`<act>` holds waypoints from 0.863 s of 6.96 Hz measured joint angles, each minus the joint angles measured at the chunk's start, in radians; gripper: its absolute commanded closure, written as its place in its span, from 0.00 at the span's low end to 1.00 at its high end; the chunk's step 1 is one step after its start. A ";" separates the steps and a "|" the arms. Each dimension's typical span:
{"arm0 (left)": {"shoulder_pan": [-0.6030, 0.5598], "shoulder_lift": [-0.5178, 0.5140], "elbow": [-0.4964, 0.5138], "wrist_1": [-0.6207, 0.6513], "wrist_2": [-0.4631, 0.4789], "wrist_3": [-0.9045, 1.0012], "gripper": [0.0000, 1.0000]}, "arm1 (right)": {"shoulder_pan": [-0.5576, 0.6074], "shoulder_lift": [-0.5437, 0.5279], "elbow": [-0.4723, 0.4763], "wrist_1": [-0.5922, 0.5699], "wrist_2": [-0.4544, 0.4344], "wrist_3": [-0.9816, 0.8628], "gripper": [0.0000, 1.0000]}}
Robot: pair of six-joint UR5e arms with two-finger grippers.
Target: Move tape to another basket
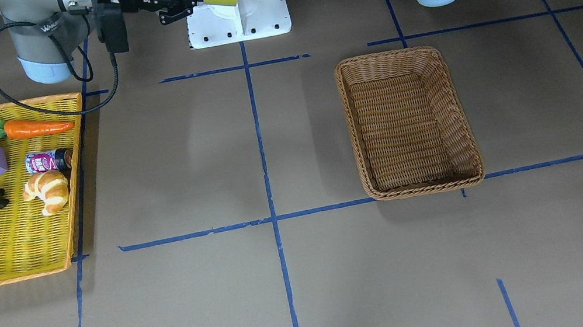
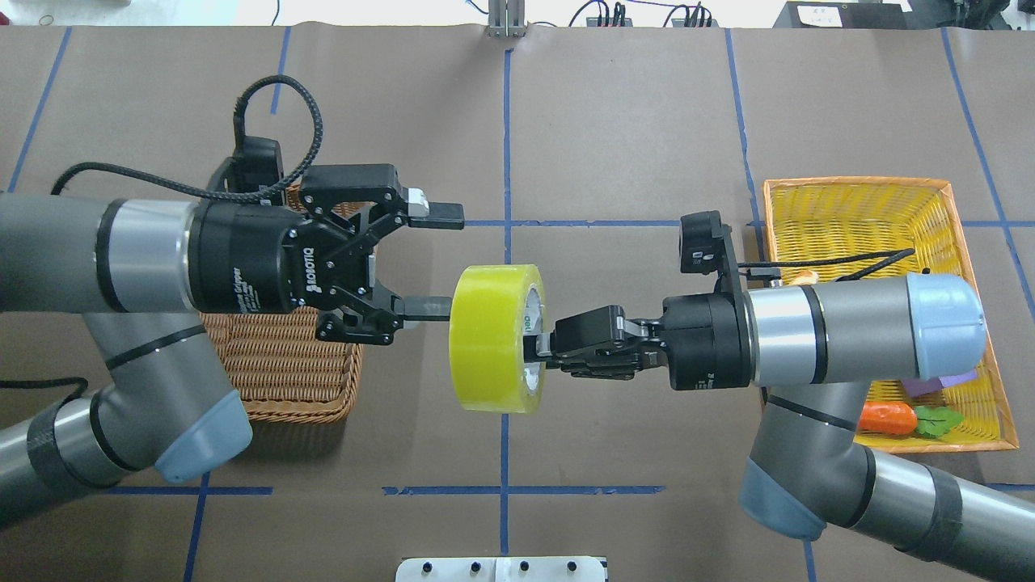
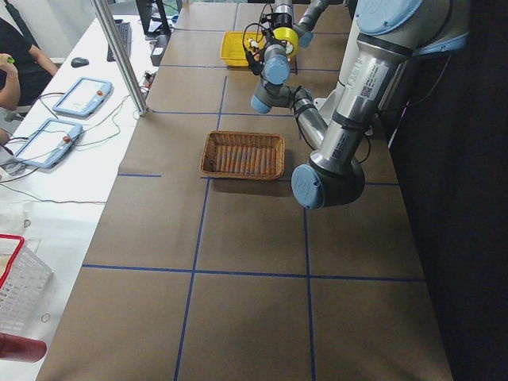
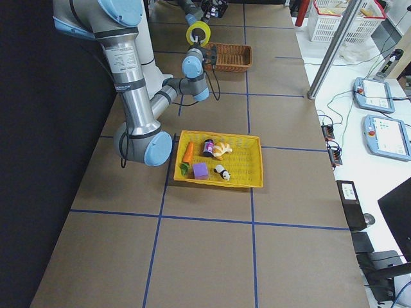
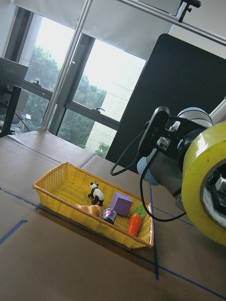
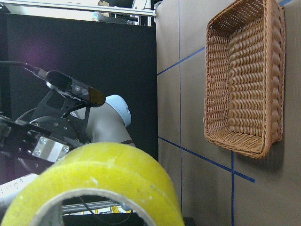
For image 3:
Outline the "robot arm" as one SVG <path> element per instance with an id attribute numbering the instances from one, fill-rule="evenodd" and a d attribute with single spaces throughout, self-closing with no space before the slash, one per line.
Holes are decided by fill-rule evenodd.
<path id="1" fill-rule="evenodd" d="M 345 205 L 361 195 L 364 172 L 355 157 L 380 105 L 397 82 L 400 66 L 417 56 L 461 49 L 467 40 L 468 1 L 359 1 L 337 87 L 314 101 L 289 87 L 289 59 L 312 40 L 326 1 L 311 2 L 299 21 L 289 1 L 275 2 L 263 21 L 265 45 L 253 72 L 260 81 L 251 105 L 259 113 L 292 111 L 312 152 L 291 176 L 294 198 L 307 209 Z"/>
<path id="2" fill-rule="evenodd" d="M 275 9 L 272 14 L 271 27 L 279 35 L 297 37 L 298 46 L 307 48 L 313 39 L 313 30 L 319 17 L 329 6 L 329 1 L 311 1 L 298 22 L 294 21 L 294 8 L 292 1 L 275 1 Z M 295 39 L 291 44 L 296 47 Z"/>

